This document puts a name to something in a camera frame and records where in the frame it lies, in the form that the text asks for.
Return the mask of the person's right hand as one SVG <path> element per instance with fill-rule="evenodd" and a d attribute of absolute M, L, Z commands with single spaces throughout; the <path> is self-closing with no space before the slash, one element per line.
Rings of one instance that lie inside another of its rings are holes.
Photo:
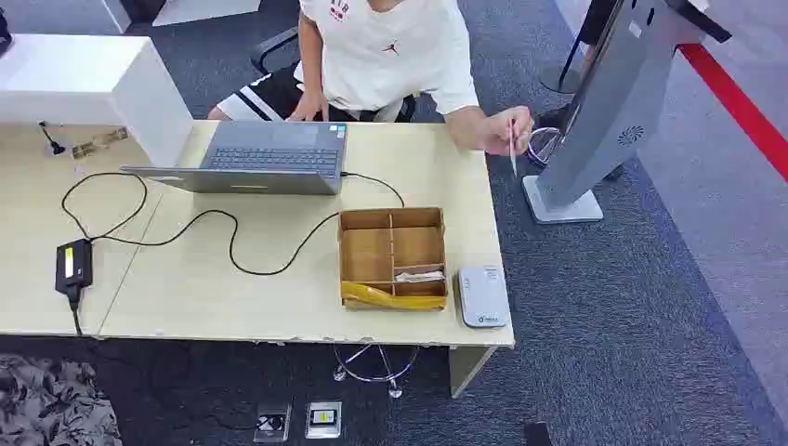
<path fill-rule="evenodd" d="M 311 122 L 315 119 L 324 122 L 329 120 L 327 100 L 320 90 L 305 90 L 288 121 Z"/>

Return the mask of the person's left hand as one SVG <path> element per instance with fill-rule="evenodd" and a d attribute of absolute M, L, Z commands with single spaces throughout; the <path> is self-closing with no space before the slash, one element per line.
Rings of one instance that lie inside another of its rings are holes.
<path fill-rule="evenodd" d="M 483 121 L 481 148 L 493 155 L 521 155 L 531 139 L 534 120 L 526 106 L 516 106 Z"/>

